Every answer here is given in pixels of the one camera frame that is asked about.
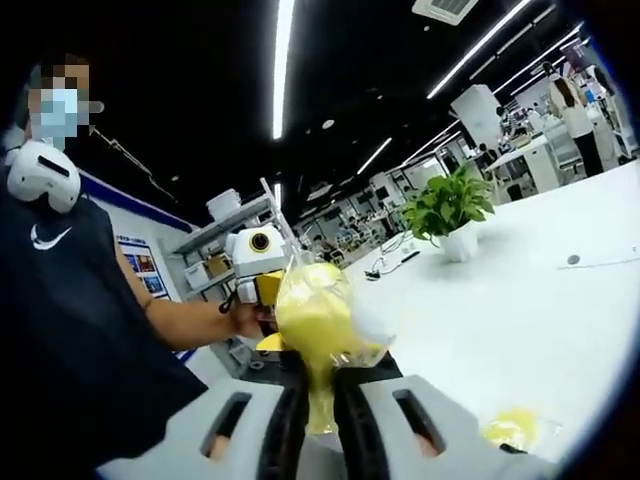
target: hand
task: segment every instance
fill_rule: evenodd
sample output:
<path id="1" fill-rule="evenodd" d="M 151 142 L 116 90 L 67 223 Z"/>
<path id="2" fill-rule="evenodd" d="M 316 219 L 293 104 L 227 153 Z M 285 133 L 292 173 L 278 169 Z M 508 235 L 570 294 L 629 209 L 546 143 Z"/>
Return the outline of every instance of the hand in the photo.
<path id="1" fill-rule="evenodd" d="M 255 304 L 240 303 L 233 300 L 229 310 L 232 329 L 236 335 L 256 338 L 262 334 L 258 322 L 273 321 L 273 316 Z"/>

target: black ceiling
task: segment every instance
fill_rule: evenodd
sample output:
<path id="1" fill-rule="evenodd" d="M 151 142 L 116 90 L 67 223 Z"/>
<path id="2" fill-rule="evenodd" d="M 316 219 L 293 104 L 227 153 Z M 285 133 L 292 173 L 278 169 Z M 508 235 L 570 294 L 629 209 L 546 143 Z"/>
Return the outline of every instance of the black ceiling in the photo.
<path id="1" fill-rule="evenodd" d="M 311 206 L 306 197 L 315 185 L 353 176 L 386 138 L 393 141 L 359 181 L 397 166 L 449 125 L 448 105 L 473 83 L 470 74 L 550 5 L 534 1 L 428 101 L 430 88 L 517 0 L 480 0 L 457 27 L 413 14 L 413 3 L 297 0 L 285 133 L 277 142 L 277 0 L 105 12 L 64 47 L 92 65 L 92 96 L 106 105 L 97 128 L 144 163 L 177 202 L 95 136 L 78 140 L 69 154 L 118 188 L 200 224 L 216 194 L 235 188 L 246 198 L 259 191 L 260 176 L 278 177 L 285 213 L 297 217 Z M 499 86 L 574 23 L 554 11 L 474 82 Z M 502 101 L 512 89 L 505 90 Z M 327 119 L 335 125 L 323 130 Z"/>

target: face mask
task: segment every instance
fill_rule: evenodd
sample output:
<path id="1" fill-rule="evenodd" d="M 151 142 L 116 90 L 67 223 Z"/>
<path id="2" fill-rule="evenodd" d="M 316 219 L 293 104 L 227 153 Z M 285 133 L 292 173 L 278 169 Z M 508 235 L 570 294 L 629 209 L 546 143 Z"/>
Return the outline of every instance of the face mask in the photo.
<path id="1" fill-rule="evenodd" d="M 65 138 L 78 136 L 78 125 L 89 124 L 89 102 L 74 88 L 40 90 L 40 111 L 30 115 L 31 134 L 64 151 Z"/>

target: black t-shirt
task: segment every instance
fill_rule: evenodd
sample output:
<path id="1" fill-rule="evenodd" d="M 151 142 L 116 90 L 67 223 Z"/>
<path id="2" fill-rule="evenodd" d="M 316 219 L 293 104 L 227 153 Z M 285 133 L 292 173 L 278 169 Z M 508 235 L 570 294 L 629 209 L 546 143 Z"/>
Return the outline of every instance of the black t-shirt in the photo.
<path id="1" fill-rule="evenodd" d="M 137 303 L 106 212 L 82 198 L 62 216 L 41 200 L 14 199 L 0 171 L 3 427 L 16 474 L 73 478 L 149 449 L 206 387 Z"/>

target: poster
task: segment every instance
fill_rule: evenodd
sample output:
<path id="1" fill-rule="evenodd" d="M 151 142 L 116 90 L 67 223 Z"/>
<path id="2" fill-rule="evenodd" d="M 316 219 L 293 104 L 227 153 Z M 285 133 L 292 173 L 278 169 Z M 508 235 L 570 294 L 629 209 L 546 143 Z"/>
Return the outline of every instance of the poster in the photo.
<path id="1" fill-rule="evenodd" d="M 141 238 L 127 237 L 125 235 L 117 235 L 116 239 L 125 258 L 140 281 L 147 287 L 149 293 L 155 298 L 168 298 L 169 294 L 160 272 L 156 268 L 156 262 L 147 242 Z"/>

